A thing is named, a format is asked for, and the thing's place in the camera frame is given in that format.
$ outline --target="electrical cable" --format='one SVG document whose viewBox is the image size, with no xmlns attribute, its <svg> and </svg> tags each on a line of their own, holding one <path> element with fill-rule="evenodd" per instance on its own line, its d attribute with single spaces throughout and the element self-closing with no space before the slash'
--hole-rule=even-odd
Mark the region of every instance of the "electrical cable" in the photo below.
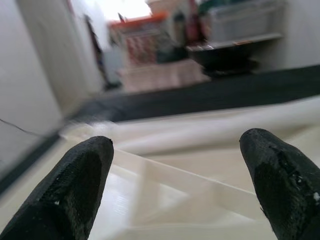
<svg viewBox="0 0 320 240">
<path fill-rule="evenodd" d="M 0 122 L 2 122 L 2 123 L 4 123 L 4 124 L 7 124 L 7 125 L 9 125 L 9 126 L 11 126 L 11 127 L 14 127 L 14 128 L 16 128 L 16 129 L 18 129 L 18 130 L 26 133 L 26 134 L 33 135 L 33 136 L 36 136 L 36 137 L 45 138 L 45 136 L 43 136 L 43 135 L 41 135 L 41 134 L 38 134 L 38 133 L 35 133 L 35 132 L 32 132 L 32 131 L 28 131 L 28 130 L 24 130 L 23 128 L 15 125 L 15 124 L 13 124 L 13 123 L 11 123 L 11 122 L 2 120 L 1 118 L 0 118 Z"/>
</svg>

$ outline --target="black wire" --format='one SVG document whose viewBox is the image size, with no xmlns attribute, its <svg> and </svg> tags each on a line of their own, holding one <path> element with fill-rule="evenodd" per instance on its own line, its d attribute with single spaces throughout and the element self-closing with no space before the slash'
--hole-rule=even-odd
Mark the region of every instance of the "black wire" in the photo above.
<svg viewBox="0 0 320 240">
<path fill-rule="evenodd" d="M 41 135 L 41 134 L 38 134 L 38 133 L 35 133 L 35 132 L 32 132 L 32 131 L 24 130 L 24 129 L 22 129 L 21 127 L 13 124 L 13 123 L 11 123 L 11 122 L 2 120 L 1 118 L 0 118 L 0 122 L 2 122 L 2 123 L 4 123 L 4 124 L 7 124 L 7 125 L 9 125 L 9 126 L 11 126 L 11 127 L 14 127 L 14 128 L 16 128 L 16 129 L 19 129 L 20 131 L 22 131 L 22 132 L 24 132 L 24 133 L 26 133 L 26 134 L 30 134 L 30 135 L 33 135 L 33 136 L 45 138 L 45 136 L 43 136 L 43 135 Z"/>
</svg>

